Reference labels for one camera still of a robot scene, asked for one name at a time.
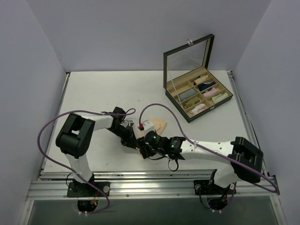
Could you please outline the beige underwear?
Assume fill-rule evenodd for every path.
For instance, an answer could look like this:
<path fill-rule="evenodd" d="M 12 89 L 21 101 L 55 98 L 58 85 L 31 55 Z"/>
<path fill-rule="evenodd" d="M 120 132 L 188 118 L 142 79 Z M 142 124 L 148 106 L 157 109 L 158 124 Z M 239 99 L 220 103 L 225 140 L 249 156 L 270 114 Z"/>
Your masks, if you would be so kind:
<path fill-rule="evenodd" d="M 162 119 L 149 119 L 151 122 L 153 122 L 154 126 L 155 126 L 155 132 L 158 135 L 161 135 L 162 132 L 164 131 L 164 129 L 166 128 L 167 122 L 165 120 Z M 140 133 L 138 135 L 138 138 L 144 138 L 145 136 L 143 136 L 143 126 L 142 126 L 142 122 L 139 125 L 139 130 Z"/>

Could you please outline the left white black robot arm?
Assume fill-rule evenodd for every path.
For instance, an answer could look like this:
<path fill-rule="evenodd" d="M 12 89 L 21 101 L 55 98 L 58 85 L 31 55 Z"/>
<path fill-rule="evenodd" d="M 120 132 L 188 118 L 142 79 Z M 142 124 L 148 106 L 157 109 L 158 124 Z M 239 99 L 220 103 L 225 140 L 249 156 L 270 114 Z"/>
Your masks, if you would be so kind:
<path fill-rule="evenodd" d="M 75 170 L 73 182 L 78 185 L 77 190 L 83 196 L 90 196 L 95 190 L 94 174 L 87 160 L 87 151 L 94 131 L 107 129 L 120 138 L 123 146 L 132 149 L 138 147 L 133 128 L 122 125 L 125 114 L 120 107 L 115 107 L 104 116 L 81 116 L 71 113 L 63 124 L 55 144 Z"/>

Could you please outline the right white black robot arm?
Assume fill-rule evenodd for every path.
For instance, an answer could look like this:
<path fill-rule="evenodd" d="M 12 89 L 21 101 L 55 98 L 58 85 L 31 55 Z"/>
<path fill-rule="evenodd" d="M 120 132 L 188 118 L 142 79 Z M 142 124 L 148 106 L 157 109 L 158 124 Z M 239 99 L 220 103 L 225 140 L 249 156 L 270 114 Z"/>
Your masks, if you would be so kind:
<path fill-rule="evenodd" d="M 244 137 L 229 142 L 201 142 L 180 136 L 161 137 L 150 131 L 137 142 L 143 158 L 158 154 L 175 162 L 201 159 L 224 164 L 208 182 L 209 190 L 215 194 L 238 181 L 256 184 L 261 180 L 263 152 Z"/>

